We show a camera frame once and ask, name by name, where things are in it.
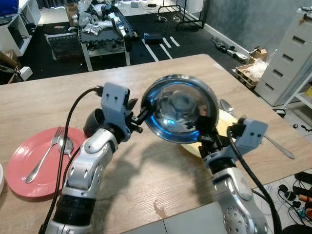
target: white floor tape line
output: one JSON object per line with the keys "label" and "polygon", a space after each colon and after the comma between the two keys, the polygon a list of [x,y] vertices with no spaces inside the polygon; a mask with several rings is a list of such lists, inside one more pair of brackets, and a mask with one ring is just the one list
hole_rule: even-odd
{"label": "white floor tape line", "polygon": [[142,39],[143,44],[145,45],[146,49],[148,50],[148,52],[150,52],[150,55],[153,57],[153,59],[155,60],[155,62],[159,62],[159,59],[156,57],[156,55],[154,54],[154,52],[152,51],[152,49],[150,48],[149,45],[145,44],[145,40]]}
{"label": "white floor tape line", "polygon": [[166,53],[166,55],[167,55],[170,59],[172,59],[171,55],[169,54],[169,52],[167,51],[167,49],[165,48],[165,46],[164,46],[163,44],[159,44],[159,45],[160,45],[160,47],[162,48],[162,50]]}
{"label": "white floor tape line", "polygon": [[170,39],[172,40],[172,42],[177,46],[179,47],[179,43],[177,43],[177,41],[174,39],[174,37],[170,37]]}
{"label": "white floor tape line", "polygon": [[171,48],[171,45],[169,44],[166,38],[162,38],[162,40],[164,41],[164,43],[166,44],[168,48]]}

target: spoon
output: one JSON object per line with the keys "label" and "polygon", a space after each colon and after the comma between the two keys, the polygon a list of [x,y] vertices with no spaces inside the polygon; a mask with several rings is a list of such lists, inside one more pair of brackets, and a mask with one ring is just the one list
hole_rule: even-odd
{"label": "spoon", "polygon": [[[62,150],[63,144],[64,144],[64,135],[60,135],[58,137],[58,150],[59,151]],[[68,155],[69,158],[71,158],[72,156],[70,153],[73,151],[73,149],[74,149],[73,141],[68,137],[66,140],[66,144],[65,144],[64,154]]]}
{"label": "spoon", "polygon": [[[219,104],[220,104],[220,108],[229,113],[231,116],[235,117],[236,119],[238,119],[235,115],[234,115],[234,108],[224,99],[220,99],[219,100]],[[267,135],[264,135],[264,137],[266,139],[268,139],[269,142],[271,142],[276,148],[278,148],[280,150],[280,152],[282,152],[284,155],[286,155],[287,157],[294,159],[294,155],[289,152],[288,150],[286,150],[283,146],[281,146],[280,144],[278,144],[277,142],[275,142],[274,140],[272,140],[271,138],[269,138]]]}

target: stainless steel bowl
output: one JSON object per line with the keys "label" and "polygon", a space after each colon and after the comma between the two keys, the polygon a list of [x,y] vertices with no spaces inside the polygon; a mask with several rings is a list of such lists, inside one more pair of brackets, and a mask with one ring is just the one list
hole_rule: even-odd
{"label": "stainless steel bowl", "polygon": [[142,106],[154,112],[145,122],[161,138],[179,144],[197,141],[195,122],[199,116],[218,122],[218,104],[213,91],[204,82],[188,75],[170,75],[157,80],[144,94]]}

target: black carpet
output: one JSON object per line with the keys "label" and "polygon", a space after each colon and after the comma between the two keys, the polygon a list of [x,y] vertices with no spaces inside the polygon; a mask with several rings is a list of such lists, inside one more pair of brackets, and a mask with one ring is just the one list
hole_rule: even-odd
{"label": "black carpet", "polygon": [[[156,22],[156,14],[127,17],[129,23],[138,31],[140,35],[139,40],[133,41],[133,50],[130,53],[132,65],[154,61],[141,41],[141,38],[143,38],[143,35],[146,32],[161,33],[172,46],[172,48],[165,47],[173,58],[197,54],[208,54],[232,74],[233,72],[231,69],[241,65],[236,60],[230,58],[229,55],[218,51],[211,42],[212,35],[205,30],[198,30],[194,27],[195,25],[191,23],[183,26],[181,28],[182,31],[176,32],[177,23],[173,21],[173,13],[162,13],[161,15],[166,17],[168,21],[165,23]],[[65,26],[65,28],[56,29],[55,26]],[[52,58],[52,51],[45,39],[44,34],[54,35],[66,33],[66,29],[68,28],[68,22],[45,24],[37,27],[24,56],[21,58],[22,65],[31,67],[33,71],[29,80],[70,75],[88,71],[83,56],[58,61],[55,61]],[[169,39],[170,36],[175,38],[175,40],[180,44],[180,47],[176,47],[171,42]],[[159,60],[169,59],[159,45],[151,45],[150,47]],[[91,58],[91,63],[95,71],[126,65],[124,53],[94,57]]]}

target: gray wall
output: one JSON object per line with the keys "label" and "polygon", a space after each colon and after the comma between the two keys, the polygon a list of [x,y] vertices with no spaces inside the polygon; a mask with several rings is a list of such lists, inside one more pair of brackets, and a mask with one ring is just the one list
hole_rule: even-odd
{"label": "gray wall", "polygon": [[206,23],[247,50],[272,54],[300,6],[312,0],[210,0]]}

